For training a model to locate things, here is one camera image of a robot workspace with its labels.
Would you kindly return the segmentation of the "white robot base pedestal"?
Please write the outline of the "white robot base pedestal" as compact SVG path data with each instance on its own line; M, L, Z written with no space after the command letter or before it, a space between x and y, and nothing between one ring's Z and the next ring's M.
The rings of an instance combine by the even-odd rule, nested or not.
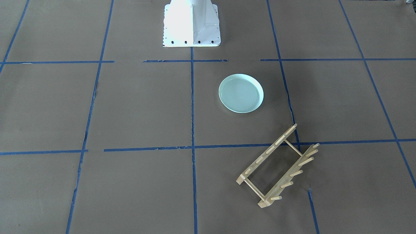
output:
M172 0L164 7L164 47L220 46L218 7L210 0Z

